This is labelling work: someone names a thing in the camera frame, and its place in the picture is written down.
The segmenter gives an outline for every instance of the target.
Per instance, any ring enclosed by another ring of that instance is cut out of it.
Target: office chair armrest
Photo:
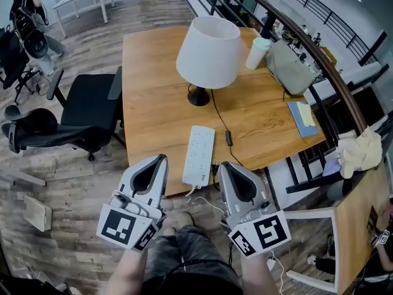
[[[64,105],[66,104],[66,100],[65,100],[63,94],[61,94],[58,86],[59,86],[61,77],[63,76],[63,73],[64,73],[64,69],[60,69],[60,70],[55,71],[55,73],[53,74],[53,77],[52,77],[52,81],[50,81],[50,85],[49,85],[48,92],[47,92],[47,99],[51,101],[51,100],[53,100],[53,97],[56,96],[57,100],[60,102],[62,107],[64,107]]]
[[[117,68],[115,77],[112,82],[111,89],[109,90],[108,93],[108,100],[109,101],[115,101],[118,100],[120,95],[122,94],[122,77],[123,77],[123,67],[119,66]]]

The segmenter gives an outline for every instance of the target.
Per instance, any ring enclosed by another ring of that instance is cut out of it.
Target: white power strip
[[[193,125],[183,171],[183,183],[195,187],[209,184],[214,129]]]

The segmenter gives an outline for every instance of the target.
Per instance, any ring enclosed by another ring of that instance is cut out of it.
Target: white lampshade
[[[239,28],[219,17],[197,17],[176,60],[183,79],[204,89],[230,85],[239,69]]]

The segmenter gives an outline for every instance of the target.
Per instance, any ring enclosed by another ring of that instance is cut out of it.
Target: white cable
[[[281,271],[281,275],[280,275],[281,286],[280,286],[280,291],[279,291],[279,292],[280,292],[281,295],[284,295],[284,294],[282,293],[282,286],[284,285],[284,281],[282,280],[282,275],[284,274],[285,269],[284,269],[284,266],[282,265],[281,261],[280,261],[280,260],[276,257],[276,255],[274,254],[273,249],[270,250],[270,251],[271,251],[271,254],[273,255],[273,259],[276,259],[277,262],[280,263],[280,266],[282,267],[282,271]]]
[[[196,197],[196,199],[203,199],[203,200],[205,200],[206,203],[207,203],[208,205],[210,205],[212,208],[215,208],[215,209],[217,209],[217,210],[220,210],[222,214],[225,214],[224,211],[222,211],[219,207],[217,207],[217,206],[211,204],[206,198],[204,198],[204,197]]]
[[[188,194],[186,194],[185,196],[189,197],[190,195],[192,195],[194,193],[194,191],[195,191],[195,188],[196,188],[196,186],[193,185],[192,188],[191,188],[191,191]]]

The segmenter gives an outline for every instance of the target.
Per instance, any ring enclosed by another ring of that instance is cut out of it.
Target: black office chair
[[[0,81],[3,83],[2,87],[4,90],[10,88],[15,81],[19,81],[15,88],[17,91],[14,100],[16,105],[18,105],[18,96],[23,87],[26,87],[31,94],[34,94],[34,91],[26,83],[37,73],[41,73],[38,69],[33,70],[33,68],[25,71],[28,62],[29,57],[20,46],[18,36],[15,32],[6,31],[0,37],[0,64],[4,67],[7,77]]]
[[[2,126],[8,136],[11,151],[19,153],[26,147],[49,148],[71,144],[93,153],[107,145],[113,136],[124,147],[125,142],[115,133],[117,121],[123,119],[122,67],[115,74],[80,75],[71,85],[67,100],[58,84],[63,70],[54,73],[47,99],[54,96],[63,106],[60,124],[47,109],[37,108],[21,114],[12,105],[4,111],[11,123]]]

